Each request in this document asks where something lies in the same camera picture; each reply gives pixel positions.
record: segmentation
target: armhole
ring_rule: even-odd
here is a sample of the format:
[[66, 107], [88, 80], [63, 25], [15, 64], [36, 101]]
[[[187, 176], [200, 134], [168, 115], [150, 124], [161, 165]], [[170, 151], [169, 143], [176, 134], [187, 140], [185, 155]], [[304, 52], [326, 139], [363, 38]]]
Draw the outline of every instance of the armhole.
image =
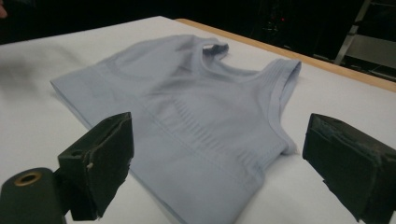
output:
[[274, 64], [276, 66], [282, 66], [282, 69], [279, 71], [276, 84], [271, 94], [268, 119], [272, 129], [288, 144], [288, 147], [282, 153], [291, 154], [296, 152], [297, 147], [281, 127], [280, 118], [297, 84], [297, 77], [301, 70], [301, 62], [296, 60], [281, 60], [279, 62], [280, 63]]

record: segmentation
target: garment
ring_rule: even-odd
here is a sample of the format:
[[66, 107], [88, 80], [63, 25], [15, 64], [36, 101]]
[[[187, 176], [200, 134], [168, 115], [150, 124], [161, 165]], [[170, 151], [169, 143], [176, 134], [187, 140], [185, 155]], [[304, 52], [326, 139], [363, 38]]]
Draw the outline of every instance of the garment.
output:
[[182, 223], [234, 222], [268, 164], [295, 151], [280, 114], [300, 62], [242, 70], [221, 62], [228, 48], [168, 36], [51, 81], [88, 128], [132, 113], [131, 173]]

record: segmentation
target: light blue crop top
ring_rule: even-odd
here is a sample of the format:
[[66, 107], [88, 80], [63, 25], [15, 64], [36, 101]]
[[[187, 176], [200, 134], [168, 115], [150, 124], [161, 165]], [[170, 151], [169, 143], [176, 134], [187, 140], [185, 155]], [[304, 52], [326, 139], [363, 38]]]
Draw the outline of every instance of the light blue crop top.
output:
[[280, 126], [301, 63], [262, 71], [220, 61], [228, 45], [177, 35], [140, 42], [51, 81], [88, 127], [130, 111], [131, 173], [182, 223], [233, 223], [265, 168], [295, 145]]

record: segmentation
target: white surface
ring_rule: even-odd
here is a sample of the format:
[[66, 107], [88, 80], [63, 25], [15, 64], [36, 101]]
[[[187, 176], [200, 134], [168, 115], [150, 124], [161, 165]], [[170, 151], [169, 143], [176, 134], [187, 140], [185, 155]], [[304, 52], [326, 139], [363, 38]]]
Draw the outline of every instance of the white surface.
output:
[[[178, 34], [215, 36], [157, 17], [0, 46], [0, 183], [30, 168], [56, 170], [57, 156], [87, 132], [57, 99], [51, 79], [141, 40]], [[236, 67], [260, 70], [280, 57], [217, 37], [230, 44], [224, 62]], [[282, 125], [300, 150], [311, 113], [341, 119], [396, 148], [395, 111], [395, 92], [303, 64]], [[237, 223], [356, 223], [301, 155], [279, 158], [266, 173], [263, 188]], [[74, 223], [69, 215], [67, 220]], [[176, 223], [131, 176], [97, 222]]]

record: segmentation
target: dark background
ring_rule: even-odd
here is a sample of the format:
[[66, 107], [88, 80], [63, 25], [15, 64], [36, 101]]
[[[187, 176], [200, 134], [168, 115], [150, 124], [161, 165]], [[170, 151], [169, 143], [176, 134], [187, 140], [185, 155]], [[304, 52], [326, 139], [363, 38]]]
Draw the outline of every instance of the dark background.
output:
[[[395, 0], [375, 0], [364, 35], [396, 41]], [[363, 0], [4, 0], [0, 44], [135, 21], [185, 18], [275, 46], [334, 60]]]

